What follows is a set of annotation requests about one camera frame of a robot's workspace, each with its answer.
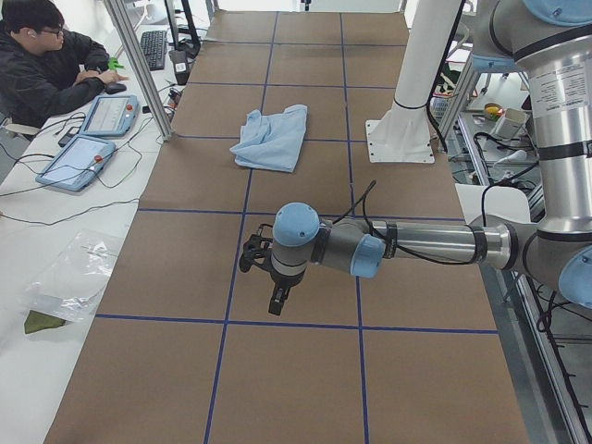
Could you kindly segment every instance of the black jacket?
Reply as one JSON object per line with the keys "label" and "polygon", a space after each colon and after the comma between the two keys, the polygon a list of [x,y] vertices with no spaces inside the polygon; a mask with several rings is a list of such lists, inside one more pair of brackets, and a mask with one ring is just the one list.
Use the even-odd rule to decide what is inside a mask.
{"label": "black jacket", "polygon": [[74,85],[86,69],[107,69],[109,54],[91,38],[64,31],[64,45],[42,56],[23,49],[0,21],[0,102],[14,123],[40,128],[51,116],[65,114],[91,101],[105,86],[91,78]]}

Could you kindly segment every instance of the cloth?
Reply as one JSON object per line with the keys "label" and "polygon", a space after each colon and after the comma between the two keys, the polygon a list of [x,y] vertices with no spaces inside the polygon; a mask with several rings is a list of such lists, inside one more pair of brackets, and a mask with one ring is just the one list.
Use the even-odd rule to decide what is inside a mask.
{"label": "cloth", "polygon": [[30,310],[25,320],[25,334],[29,335],[47,328],[62,327],[64,324],[66,324],[64,319]]}
{"label": "cloth", "polygon": [[255,109],[240,127],[240,143],[230,148],[242,167],[291,173],[296,167],[306,132],[306,105],[293,105],[282,114],[262,116]]}
{"label": "cloth", "polygon": [[13,123],[40,128],[51,116],[66,114],[90,102],[105,86],[92,78],[74,85],[86,69],[107,70],[109,54],[97,42],[64,30],[64,44],[57,51],[33,55],[5,31],[0,21],[0,102]]}

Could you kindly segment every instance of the white desk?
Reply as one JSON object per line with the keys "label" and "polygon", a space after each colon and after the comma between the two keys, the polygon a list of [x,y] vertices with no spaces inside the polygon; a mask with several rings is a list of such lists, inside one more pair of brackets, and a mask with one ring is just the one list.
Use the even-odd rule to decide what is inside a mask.
{"label": "white desk", "polygon": [[[125,55],[120,63],[129,67]],[[133,73],[129,70],[121,70],[121,73],[130,76],[126,82],[128,90],[124,93],[138,95],[141,105],[145,105]],[[170,60],[166,61],[164,71],[153,71],[153,76],[157,89],[167,86],[166,80],[174,80]],[[166,95],[166,91],[161,94],[163,98]],[[127,137],[149,116],[139,114]],[[61,118],[53,118],[48,124]],[[53,127],[36,138],[25,154],[56,154],[59,137],[54,133],[59,128]],[[125,140],[117,140],[117,146]],[[0,211],[7,216],[52,222],[92,206],[138,198],[150,177],[160,141],[158,129],[151,122],[132,142],[143,155],[141,162],[136,171],[114,189],[105,188],[97,180],[77,195],[39,189],[0,197]],[[32,159],[29,165],[35,170],[41,170],[46,164],[46,160],[34,161],[41,157],[25,160]],[[109,185],[115,184],[130,172],[137,159],[138,154],[129,147],[122,148],[106,165],[101,179]],[[35,174],[25,166],[16,165],[0,186],[0,194],[35,188],[39,184],[34,178]],[[25,335],[23,324],[29,310],[20,305],[19,297],[36,274],[53,263],[81,229],[125,238],[136,209],[137,203],[110,206],[52,227],[0,217],[0,442],[43,443],[92,322],[88,319]]]}

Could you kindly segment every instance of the man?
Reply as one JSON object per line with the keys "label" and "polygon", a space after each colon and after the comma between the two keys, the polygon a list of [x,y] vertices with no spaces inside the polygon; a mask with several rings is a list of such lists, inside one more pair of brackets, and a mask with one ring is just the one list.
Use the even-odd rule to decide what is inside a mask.
{"label": "man", "polygon": [[63,29],[64,17],[49,0],[4,0],[2,18],[0,101],[14,123],[40,128],[127,79],[108,69],[102,45]]}

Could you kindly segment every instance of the small container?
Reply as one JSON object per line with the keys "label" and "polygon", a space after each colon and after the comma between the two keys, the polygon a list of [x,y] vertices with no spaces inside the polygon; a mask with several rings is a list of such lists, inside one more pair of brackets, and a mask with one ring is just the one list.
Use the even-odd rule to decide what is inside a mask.
{"label": "small container", "polygon": [[503,113],[504,111],[500,104],[489,102],[483,107],[483,116],[485,116],[487,120],[493,120],[495,122],[503,116]]}
{"label": "small container", "polygon": [[528,120],[528,115],[525,112],[508,108],[491,132],[501,139],[511,139],[526,123],[526,120]]}

